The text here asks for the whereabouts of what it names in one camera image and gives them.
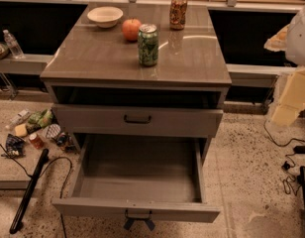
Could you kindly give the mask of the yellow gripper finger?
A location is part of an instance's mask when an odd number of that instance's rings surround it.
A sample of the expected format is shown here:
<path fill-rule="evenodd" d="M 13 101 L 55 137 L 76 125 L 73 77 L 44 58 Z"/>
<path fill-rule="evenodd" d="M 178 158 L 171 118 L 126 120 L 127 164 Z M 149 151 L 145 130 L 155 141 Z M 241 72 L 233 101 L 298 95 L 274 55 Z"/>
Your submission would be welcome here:
<path fill-rule="evenodd" d="M 286 38 L 287 38 L 288 27 L 285 26 L 280 29 L 274 36 L 269 38 L 265 44 L 264 48 L 272 52 L 284 52 L 286 50 Z"/>
<path fill-rule="evenodd" d="M 291 73 L 283 73 L 277 80 L 271 122 L 277 126 L 290 126 L 304 110 L 305 66 L 298 66 Z"/>

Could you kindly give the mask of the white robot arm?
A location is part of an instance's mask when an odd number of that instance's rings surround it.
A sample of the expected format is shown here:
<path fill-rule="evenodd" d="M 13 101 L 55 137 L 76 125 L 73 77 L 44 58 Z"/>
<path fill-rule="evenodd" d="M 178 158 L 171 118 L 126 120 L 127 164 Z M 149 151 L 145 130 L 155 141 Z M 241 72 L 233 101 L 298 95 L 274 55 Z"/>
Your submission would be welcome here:
<path fill-rule="evenodd" d="M 268 39 L 264 48 L 285 52 L 285 58 L 297 65 L 293 72 L 284 72 L 278 77 L 269 115 L 274 125 L 290 126 L 305 110 L 305 8 Z"/>

